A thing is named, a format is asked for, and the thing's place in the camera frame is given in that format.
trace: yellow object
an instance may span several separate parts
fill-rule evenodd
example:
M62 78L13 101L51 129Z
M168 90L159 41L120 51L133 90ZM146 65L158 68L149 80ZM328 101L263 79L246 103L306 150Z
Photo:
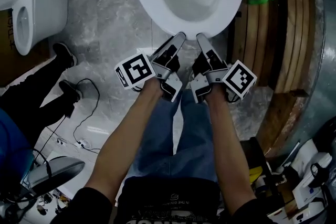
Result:
M262 174L262 167L259 166L259 167L256 167L256 168L253 168L253 169L250 169L250 183L252 184L254 181L256 181L259 176L261 176Z

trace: wooden board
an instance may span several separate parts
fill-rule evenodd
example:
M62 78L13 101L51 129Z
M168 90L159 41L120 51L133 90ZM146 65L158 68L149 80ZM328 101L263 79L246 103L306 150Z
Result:
M244 64L250 70L253 69L254 58L256 54L258 25L259 25L259 5L248 5Z
M296 100L297 98L291 93L273 94L256 136L264 153L268 153L272 149L290 117Z
M294 38L295 38L295 24L296 24L296 0L287 0L288 5L288 17L287 17L287 36L285 50L283 53L282 65L279 74L279 78L275 87L275 93L283 93L289 66L291 62Z
M308 35L308 43L307 43L307 52L305 61L303 62L301 78L299 83L299 89L304 89L307 81L308 71L310 67L311 57L314 51L314 43L315 43L315 17L316 17L316 5L315 0L309 0L309 35Z
M310 23L310 12L309 12L309 0L303 0L303 25L302 25L302 40L301 40L301 48L300 55L298 60L298 66L295 71L295 76L293 79L293 83L291 86L291 90L295 91L299 88L299 82L302 73L303 63L306 57L307 52L307 43L308 43L308 35L309 35L309 23Z
M264 65L265 50L268 33L269 3L259 5L259 26L256 55L253 65L253 73L257 76L259 84L261 71Z
M269 85L271 70L273 66L273 59L275 56L275 49L278 37L278 6L279 0L269 1L269 21L267 43L264 57L264 64L259 79L259 86L266 87Z
M303 25L303 0L296 0L296 24L295 24L295 37L292 58L290 60L287 79L284 87L284 92L289 92L293 84L295 72L298 66L301 41L302 41L302 25Z
M235 18L232 63L235 63L237 60L241 62L244 61L247 30L247 0L242 0L238 12L240 12L241 16Z

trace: floor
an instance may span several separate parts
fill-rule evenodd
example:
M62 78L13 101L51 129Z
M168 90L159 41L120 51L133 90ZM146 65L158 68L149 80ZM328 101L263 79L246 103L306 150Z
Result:
M121 122L129 107L137 98L137 93L123 89L116 73L115 65L140 51L151 54L170 36L151 20L139 0L69 0L68 22L65 29L50 38L50 42L63 41L77 55L79 65L67 70L61 79L77 83L90 78L100 91L99 105L94 115L85 121L75 133L77 139L85 138L92 148L101 148L108 136ZM225 32L214 37L213 45L218 53L226 58ZM190 67L200 50L195 42L187 41L179 52L181 77L188 76ZM72 133L75 127L96 105L97 93L90 83L82 85L84 98L76 105L70 119L65 119L56 134L68 141L60 145L52 136L42 153L51 151L78 157L93 165L97 155L76 148ZM61 94L56 85L45 100L53 100ZM237 134L241 140L255 136L264 118L272 96L269 88L254 88L237 104L231 105ZM58 123L50 126L51 130ZM174 118L174 142L177 145L183 127L179 110ZM36 144L40 150L51 131L45 129Z

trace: cable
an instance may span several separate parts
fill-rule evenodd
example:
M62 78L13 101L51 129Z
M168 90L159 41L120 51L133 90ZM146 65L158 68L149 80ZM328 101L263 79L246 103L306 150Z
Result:
M86 150L86 151L89 151L89 152L92 152L92 153L95 153L95 154L99 154L99 153L97 153L97 152L94 152L94 151L92 151L92 150L88 150L87 148L85 148L85 147L82 147L82 149L83 150Z
M135 86L134 88L132 88L132 90L135 92L141 92L142 88Z
M51 139L51 137L53 136L53 134L56 132L56 130L60 127L60 125L63 123L63 121L65 120L65 116L63 118L63 120L60 122L60 124L56 127L56 129L52 132L52 134L50 135L50 137L48 138L48 140L44 143L43 147L41 148L41 152L44 149L44 147L46 146L46 144L48 143L48 141Z
M228 98L228 95L227 95L227 97L226 97L227 102L230 103L230 104L233 104L233 103L237 102L237 101L239 100L239 97L236 98L236 96L237 96L237 94L235 94L235 95L233 96L233 98L230 100L230 99Z
M76 141L77 143L78 143L78 140L77 140L76 137L75 137L75 132L76 132L77 128L78 128L79 126L81 126L82 123L83 123L84 121L86 121L88 118L90 118L90 117L94 114L94 112L96 111L96 109L97 109L97 107L98 107L98 103L99 103L99 99L100 99L100 92L99 92L97 86L94 84L94 82L93 82L92 80L90 80L90 79L82 79L82 80L80 80L80 81L76 84L76 87L78 86L78 84L80 84L81 82L83 82L83 81L85 81L85 80L89 80L89 81L92 83L92 85L95 87L95 89L96 89L96 91L97 91L97 94L98 94L98 98L97 98L96 106L95 106L95 108L92 110L92 113L91 113L89 116L87 116L84 120L82 120L82 121L79 123L79 125L76 126L74 132L72 133L72 135L73 135L73 137L74 137L74 139L75 139L75 141Z
M43 145L43 147L41 148L40 151L38 151L38 150L36 150L36 149L33 148L33 151L37 151L37 152L38 152L37 156L35 157L35 159L34 159L34 161L33 161L33 164L34 164L34 162L36 161L37 157L38 157L39 155L41 155L41 157L44 159L43 163L46 162L46 164L47 164L47 171L48 171L49 163L48 163L48 161L46 160L45 156L42 155L42 150L44 149L44 147L46 146L46 144L48 143L48 141L51 139L51 137L53 136L53 134L54 134L54 133L56 132L56 130L60 127L60 125L63 123L64 120L65 120L65 116L64 116L63 120L60 122L60 124L56 127L56 129L52 132L52 134L51 134L50 137L47 139L47 141L44 143L44 145ZM30 172L30 170L26 173L25 177L22 179L22 182L25 181L26 177L29 175L29 172Z

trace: shoe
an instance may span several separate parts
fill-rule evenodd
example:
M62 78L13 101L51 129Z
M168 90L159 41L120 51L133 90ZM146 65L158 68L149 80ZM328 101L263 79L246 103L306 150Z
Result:
M76 86L73 83L67 80L62 80L58 83L58 85L64 94L72 97L74 103L77 103L80 99L83 98L83 93L76 89Z
M60 57L65 62L66 67L74 67L77 65L77 57L69 50L68 46L63 43L56 43L53 45L54 52L57 57Z

